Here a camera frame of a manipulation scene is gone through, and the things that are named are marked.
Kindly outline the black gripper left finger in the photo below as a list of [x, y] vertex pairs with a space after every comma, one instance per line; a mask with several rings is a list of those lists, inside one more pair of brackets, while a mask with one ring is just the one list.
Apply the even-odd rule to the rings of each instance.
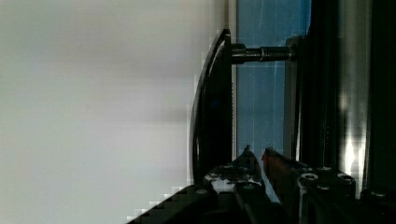
[[233, 161], [212, 168], [203, 177], [203, 194], [222, 203], [246, 195], [262, 196], [265, 184], [257, 157], [246, 145]]

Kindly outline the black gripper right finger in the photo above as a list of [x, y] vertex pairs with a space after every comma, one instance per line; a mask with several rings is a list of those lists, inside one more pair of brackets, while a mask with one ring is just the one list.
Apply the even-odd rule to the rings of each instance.
[[263, 170], [293, 224], [344, 224], [332, 206], [355, 199], [353, 177], [328, 166], [312, 168], [276, 152], [262, 155]]

